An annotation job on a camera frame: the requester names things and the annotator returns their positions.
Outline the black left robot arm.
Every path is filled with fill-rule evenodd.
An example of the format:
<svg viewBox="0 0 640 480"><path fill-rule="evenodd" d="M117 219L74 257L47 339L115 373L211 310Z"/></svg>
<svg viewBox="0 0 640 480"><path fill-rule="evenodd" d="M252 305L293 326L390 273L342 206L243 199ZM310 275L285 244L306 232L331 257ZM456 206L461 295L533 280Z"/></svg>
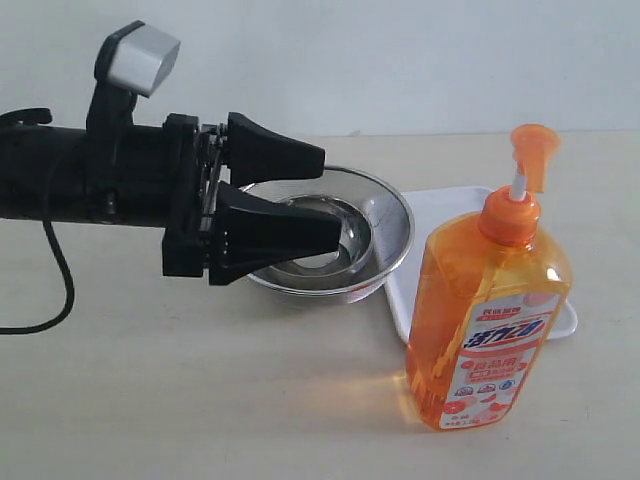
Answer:
<svg viewBox="0 0 640 480"><path fill-rule="evenodd" d="M44 108L1 118L4 218L160 228L163 274L213 285L338 249L336 216L248 192L320 178L318 146L237 112L220 125L172 114L159 127L131 124L118 134L51 121Z"/></svg>

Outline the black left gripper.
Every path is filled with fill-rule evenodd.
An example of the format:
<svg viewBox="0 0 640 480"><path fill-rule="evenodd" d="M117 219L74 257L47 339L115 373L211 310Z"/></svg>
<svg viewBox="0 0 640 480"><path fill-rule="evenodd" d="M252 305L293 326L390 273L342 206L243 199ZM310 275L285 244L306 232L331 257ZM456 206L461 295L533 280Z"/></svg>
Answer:
<svg viewBox="0 0 640 480"><path fill-rule="evenodd" d="M332 253L341 220L330 213L274 203L232 185L320 178L325 150L268 130L231 112L225 124L170 114L168 139L173 179L161 242L162 274L229 285L281 262Z"/></svg>

